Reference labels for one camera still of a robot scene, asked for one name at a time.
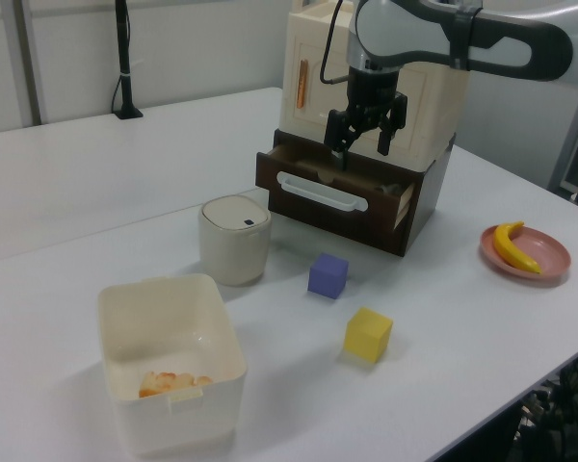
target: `white canister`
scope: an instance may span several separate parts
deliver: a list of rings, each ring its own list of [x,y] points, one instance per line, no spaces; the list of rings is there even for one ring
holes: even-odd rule
[[[219,284],[238,286],[263,273],[272,216],[254,200],[228,195],[199,211],[199,255],[205,272]]]

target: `banana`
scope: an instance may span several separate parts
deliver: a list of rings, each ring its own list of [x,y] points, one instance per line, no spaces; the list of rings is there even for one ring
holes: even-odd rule
[[[510,235],[517,229],[524,226],[523,221],[516,223],[502,223],[494,230],[494,249],[508,264],[519,270],[536,272],[541,274],[541,268],[529,255],[524,253],[510,239]]]

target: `bread piece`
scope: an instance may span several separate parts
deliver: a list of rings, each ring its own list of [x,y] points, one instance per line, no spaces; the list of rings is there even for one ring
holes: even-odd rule
[[[172,372],[148,372],[139,387],[139,398],[151,397],[161,393],[171,392],[192,387],[195,384],[194,378],[189,373],[176,375]]]
[[[210,377],[208,377],[207,375],[201,375],[199,377],[197,377],[197,380],[195,380],[195,386],[196,387],[203,387],[205,385],[210,385],[212,383],[212,379]]]

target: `black pole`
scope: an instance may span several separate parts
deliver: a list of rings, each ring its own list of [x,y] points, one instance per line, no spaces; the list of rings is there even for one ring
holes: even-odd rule
[[[122,109],[114,111],[114,114],[121,120],[144,116],[141,111],[133,105],[131,64],[128,58],[128,41],[130,37],[128,37],[129,26],[126,20],[126,15],[126,0],[116,0],[116,25],[118,26],[119,75],[120,85],[122,86]]]

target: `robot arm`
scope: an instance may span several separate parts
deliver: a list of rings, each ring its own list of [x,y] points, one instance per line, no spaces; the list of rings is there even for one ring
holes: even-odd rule
[[[407,102],[396,92],[404,64],[578,87],[578,0],[523,13],[496,13],[432,0],[359,0],[350,27],[346,111],[331,111],[324,143],[344,167],[361,133],[381,128],[386,155],[403,128]]]

